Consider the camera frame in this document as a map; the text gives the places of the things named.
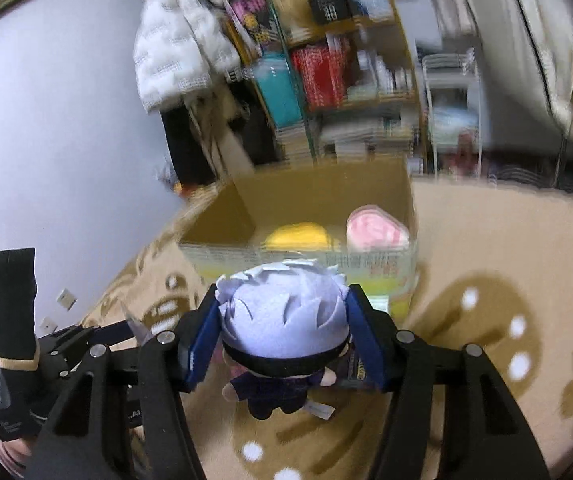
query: wooden shelf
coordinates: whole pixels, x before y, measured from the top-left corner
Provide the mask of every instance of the wooden shelf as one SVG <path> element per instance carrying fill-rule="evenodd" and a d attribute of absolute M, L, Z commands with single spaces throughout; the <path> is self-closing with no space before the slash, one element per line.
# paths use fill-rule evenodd
<path fill-rule="evenodd" d="M 379 25 L 398 25 L 398 22 L 393 16 L 384 20 L 372 20 L 368 16 L 357 16 L 349 20 L 340 20 L 339 22 L 332 22 L 328 25 L 319 25 L 317 27 L 308 28 L 307 30 L 309 31 L 309 34 L 305 38 L 289 40 L 287 45 L 289 48 L 296 48 L 308 43 L 321 41 L 327 34 L 340 36 L 342 34 L 355 32 L 359 28 L 377 27 Z"/>
<path fill-rule="evenodd" d="M 307 108 L 309 115 L 320 115 L 330 112 L 342 112 L 345 110 L 359 110 L 360 108 L 374 108 L 386 104 L 413 103 L 416 101 L 414 92 L 399 92 L 397 94 L 382 95 L 371 99 L 347 100 L 336 107 Z"/>

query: beige rug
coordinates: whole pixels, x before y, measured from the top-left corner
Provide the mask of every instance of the beige rug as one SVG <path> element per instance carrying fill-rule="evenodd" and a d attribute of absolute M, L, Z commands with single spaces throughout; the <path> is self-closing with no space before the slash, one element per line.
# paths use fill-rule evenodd
<path fill-rule="evenodd" d="M 119 301 L 150 326 L 195 308 L 206 284 L 176 240 L 217 193 L 198 196 L 131 261 L 86 317 L 87 326 L 122 319 Z M 491 189 L 416 180 L 422 279 L 404 323 L 433 344 L 484 346 L 518 399 L 548 465 L 573 459 L 573 198 L 530 189 Z M 462 301 L 463 296 L 476 297 Z M 388 405 L 381 394 L 319 390 L 337 411 L 253 419 L 221 397 L 223 365 L 183 397 L 208 478 L 359 480 L 374 456 Z M 441 436 L 440 389 L 427 449 L 435 478 Z"/>

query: black garment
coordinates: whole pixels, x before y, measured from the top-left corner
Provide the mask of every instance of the black garment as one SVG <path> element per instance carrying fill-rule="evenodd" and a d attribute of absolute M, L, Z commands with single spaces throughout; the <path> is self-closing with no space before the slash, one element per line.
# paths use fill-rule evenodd
<path fill-rule="evenodd" d="M 202 146 L 191 132 L 191 118 L 181 106 L 161 112 L 169 144 L 170 160 L 182 186 L 207 186 L 215 182 L 215 173 L 204 156 Z"/>
<path fill-rule="evenodd" d="M 295 413 L 307 402 L 307 391 L 320 386 L 324 370 L 298 379 L 258 377 L 250 372 L 231 380 L 240 400 L 249 401 L 249 413 L 258 420 L 266 420 L 273 410 L 280 408 L 287 415 Z"/>
<path fill-rule="evenodd" d="M 242 140 L 242 146 L 256 166 L 278 161 L 273 130 L 268 125 L 260 100 L 246 82 L 231 83 L 229 89 L 244 110 L 229 127 Z"/>

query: white-haired plush doll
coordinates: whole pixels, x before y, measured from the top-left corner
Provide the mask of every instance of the white-haired plush doll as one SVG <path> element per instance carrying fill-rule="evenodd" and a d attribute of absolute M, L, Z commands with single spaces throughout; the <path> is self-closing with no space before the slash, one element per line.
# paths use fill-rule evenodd
<path fill-rule="evenodd" d="M 348 290 L 337 267 L 316 260 L 284 260 L 218 279 L 224 359 L 248 370 L 224 387 L 224 398 L 248 400 L 250 414 L 264 420 L 276 408 L 297 412 L 309 388 L 335 383 L 326 365 L 347 348 Z"/>

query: open cardboard box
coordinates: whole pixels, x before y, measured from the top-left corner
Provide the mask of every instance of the open cardboard box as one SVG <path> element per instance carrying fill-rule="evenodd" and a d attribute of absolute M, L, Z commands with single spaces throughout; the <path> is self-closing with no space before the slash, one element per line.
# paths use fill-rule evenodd
<path fill-rule="evenodd" d="M 377 205 L 411 234 L 409 248 L 357 253 L 346 247 L 346 222 L 358 207 Z M 275 229 L 314 222 L 339 240 L 339 250 L 266 251 Z M 197 217 L 180 248 L 208 283 L 222 274 L 286 258 L 316 258 L 339 267 L 359 283 L 376 308 L 396 319 L 406 315 L 415 288 L 417 224 L 403 157 L 350 164 L 320 164 L 297 170 L 259 172 L 236 178 Z"/>

